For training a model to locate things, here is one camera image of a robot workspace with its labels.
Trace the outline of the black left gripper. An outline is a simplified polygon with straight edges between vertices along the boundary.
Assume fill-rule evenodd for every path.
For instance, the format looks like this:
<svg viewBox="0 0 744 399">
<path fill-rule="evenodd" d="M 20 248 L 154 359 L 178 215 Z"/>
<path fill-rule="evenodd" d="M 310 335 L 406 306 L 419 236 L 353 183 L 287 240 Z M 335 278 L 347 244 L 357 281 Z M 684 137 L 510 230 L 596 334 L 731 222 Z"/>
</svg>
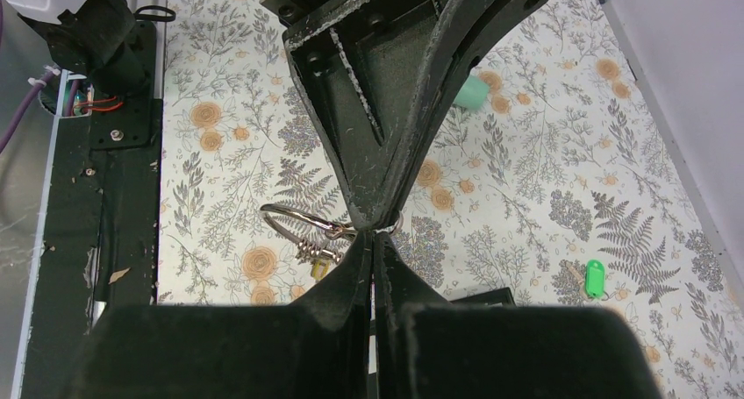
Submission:
<svg viewBox="0 0 744 399">
<path fill-rule="evenodd" d="M 394 224 L 470 70 L 547 0 L 259 0 L 353 225 Z"/>
</svg>

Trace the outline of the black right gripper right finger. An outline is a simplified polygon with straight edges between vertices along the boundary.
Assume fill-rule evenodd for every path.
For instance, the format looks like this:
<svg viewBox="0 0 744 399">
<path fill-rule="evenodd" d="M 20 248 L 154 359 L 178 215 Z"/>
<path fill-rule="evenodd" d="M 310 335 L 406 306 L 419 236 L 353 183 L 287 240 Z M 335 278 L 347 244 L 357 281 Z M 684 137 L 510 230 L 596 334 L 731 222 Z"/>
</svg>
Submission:
<svg viewBox="0 0 744 399">
<path fill-rule="evenodd" d="M 640 345 L 603 308 L 449 302 L 373 243 L 380 398 L 657 398 Z"/>
</svg>

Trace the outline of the silver keyring with clips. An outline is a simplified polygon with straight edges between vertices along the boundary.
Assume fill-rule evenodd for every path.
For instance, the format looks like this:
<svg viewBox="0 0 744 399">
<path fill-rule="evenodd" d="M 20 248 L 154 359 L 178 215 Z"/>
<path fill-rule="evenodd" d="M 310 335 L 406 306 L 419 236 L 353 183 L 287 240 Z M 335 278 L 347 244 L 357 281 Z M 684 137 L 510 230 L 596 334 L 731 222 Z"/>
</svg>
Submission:
<svg viewBox="0 0 744 399">
<path fill-rule="evenodd" d="M 279 203 L 263 204 L 259 208 L 259 215 L 276 235 L 294 245 L 295 260 L 300 264 L 308 264 L 310 275 L 312 263 L 316 260 L 325 260 L 329 263 L 327 274 L 331 267 L 337 267 L 343 263 L 345 254 L 351 250 L 341 251 L 337 245 L 341 241 L 352 244 L 357 235 L 357 230 L 351 224 L 328 221 Z M 314 227 L 315 231 L 305 234 L 294 233 L 280 223 L 275 218 L 276 215 L 295 219 L 302 225 Z M 279 257 L 269 247 L 251 245 L 240 256 L 240 272 L 254 287 L 257 287 L 259 283 L 268 287 L 269 280 L 278 269 L 278 261 Z"/>
</svg>

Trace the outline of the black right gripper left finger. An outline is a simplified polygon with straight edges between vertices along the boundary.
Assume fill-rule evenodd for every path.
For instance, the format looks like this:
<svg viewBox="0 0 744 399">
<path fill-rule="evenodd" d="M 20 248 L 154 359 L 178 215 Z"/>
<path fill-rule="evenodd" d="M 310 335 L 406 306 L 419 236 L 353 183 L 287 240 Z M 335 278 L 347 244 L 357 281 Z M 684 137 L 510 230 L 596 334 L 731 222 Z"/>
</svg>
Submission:
<svg viewBox="0 0 744 399">
<path fill-rule="evenodd" d="M 298 299 L 104 313 L 63 398 L 364 398 L 373 236 Z"/>
</svg>

